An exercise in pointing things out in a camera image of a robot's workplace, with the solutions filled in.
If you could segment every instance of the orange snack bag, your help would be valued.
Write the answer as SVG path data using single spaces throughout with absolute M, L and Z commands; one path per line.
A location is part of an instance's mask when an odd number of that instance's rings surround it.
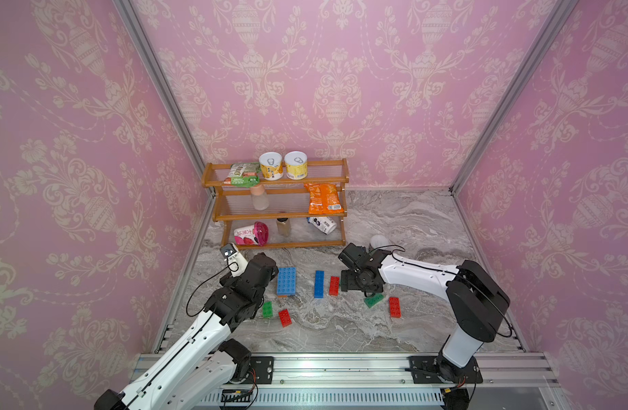
M 343 210 L 335 184 L 305 184 L 305 188 L 309 190 L 311 215 L 335 214 Z

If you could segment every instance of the shelf tier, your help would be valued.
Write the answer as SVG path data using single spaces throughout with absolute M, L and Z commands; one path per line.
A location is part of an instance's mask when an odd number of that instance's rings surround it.
M 343 211 L 333 214 L 310 214 L 309 191 L 297 189 L 267 189 L 270 205 L 267 209 L 256 210 L 252 206 L 250 190 L 221 190 L 213 210 L 213 220 L 257 220 L 272 218 L 307 218 L 307 217 L 346 217 L 345 188 L 338 187 L 339 202 Z
M 232 188 L 231 185 L 223 185 L 223 181 L 227 178 L 232 164 L 211 164 L 208 163 L 204 169 L 202 184 L 203 187 L 224 187 Z M 263 177 L 260 182 L 264 185 L 288 185 L 288 184 L 334 184 L 334 183 L 348 183 L 350 180 L 348 172 L 348 162 L 344 158 L 343 160 L 333 161 L 308 161 L 307 162 L 307 176 L 303 179 L 289 179 L 286 176 L 286 169 L 284 170 L 284 176 L 275 181 L 267 181 Z
M 314 246 L 345 246 L 346 245 L 346 230 L 343 222 L 343 217 L 334 218 L 337 222 L 337 229 L 330 234 L 324 234 L 319 231 L 313 225 L 307 224 L 304 220 L 292 219 L 292 232 L 290 236 L 280 235 L 275 226 L 275 220 L 264 219 L 264 222 L 269 227 L 269 242 L 264 246 L 258 245 L 237 245 L 239 249 L 275 249 L 275 248 L 302 248 L 302 247 L 314 247 Z M 232 231 L 234 228 L 239 228 L 244 225 L 243 221 L 226 220 L 223 226 L 223 234 L 221 237 L 221 246 L 224 246 L 230 242 L 234 242 Z M 293 237 L 301 237 L 304 240 L 302 242 L 288 242 Z

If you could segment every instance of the glass jar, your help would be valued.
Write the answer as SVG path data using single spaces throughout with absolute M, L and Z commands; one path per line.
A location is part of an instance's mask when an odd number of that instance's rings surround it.
M 277 233 L 282 236 L 288 236 L 291 233 L 291 221 L 289 218 L 277 218 Z
M 269 194 L 266 192 L 264 185 L 258 184 L 250 187 L 250 196 L 252 197 L 252 206 L 257 210 L 267 209 L 270 205 Z

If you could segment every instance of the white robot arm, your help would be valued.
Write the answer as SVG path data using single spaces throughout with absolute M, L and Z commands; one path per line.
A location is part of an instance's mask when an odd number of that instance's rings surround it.
M 246 378 L 250 351 L 226 339 L 241 322 L 255 317 L 264 290 L 278 270 L 275 261 L 263 253 L 246 262 L 232 244 L 221 252 L 228 266 L 231 260 L 237 262 L 237 269 L 220 279 L 222 287 L 213 292 L 190 329 L 121 393 L 109 389 L 102 394 L 95 410 L 190 410 L 212 389 Z
M 384 249 L 369 252 L 351 243 L 339 254 L 349 268 L 341 273 L 342 291 L 383 292 L 383 285 L 404 285 L 450 303 L 457 326 L 441 348 L 435 372 L 459 382 L 471 372 L 469 362 L 485 342 L 496 337 L 510 300 L 482 267 L 472 260 L 439 265 L 395 255 Z

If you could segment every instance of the floor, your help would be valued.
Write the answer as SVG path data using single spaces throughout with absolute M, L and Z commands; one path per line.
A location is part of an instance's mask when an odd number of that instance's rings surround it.
M 384 234 L 407 249 L 404 256 L 433 263 L 459 264 L 475 259 L 452 198 L 446 192 L 350 191 L 345 219 L 348 242 L 368 246 L 374 234 Z M 275 221 L 266 221 L 275 232 Z M 169 344 L 184 333 L 192 319 L 185 305 L 196 286 L 224 267 L 220 254 L 222 223 L 212 223 L 200 249 L 194 272 L 181 302 Z M 327 239 L 337 239 L 338 232 Z M 291 236 L 319 240 L 325 234 L 302 221 L 292 221 Z M 266 249 L 278 267 L 296 267 L 296 295 L 277 298 L 277 279 L 266 289 L 265 299 L 273 303 L 274 317 L 261 313 L 241 324 L 233 337 L 253 352 L 437 352 L 455 327 L 449 305 L 416 289 L 385 285 L 385 299 L 368 308 L 359 291 L 329 296 L 330 276 L 338 276 L 344 265 L 337 258 L 341 247 Z M 244 252 L 250 259 L 259 250 Z M 314 299 L 316 270 L 325 271 L 325 298 Z M 219 287 L 217 280 L 202 286 L 189 305 L 196 312 Z M 400 298 L 401 319 L 389 315 L 389 297 Z M 288 309 L 293 324 L 283 328 L 277 313 Z M 496 337 L 481 351 L 516 351 L 513 339 Z

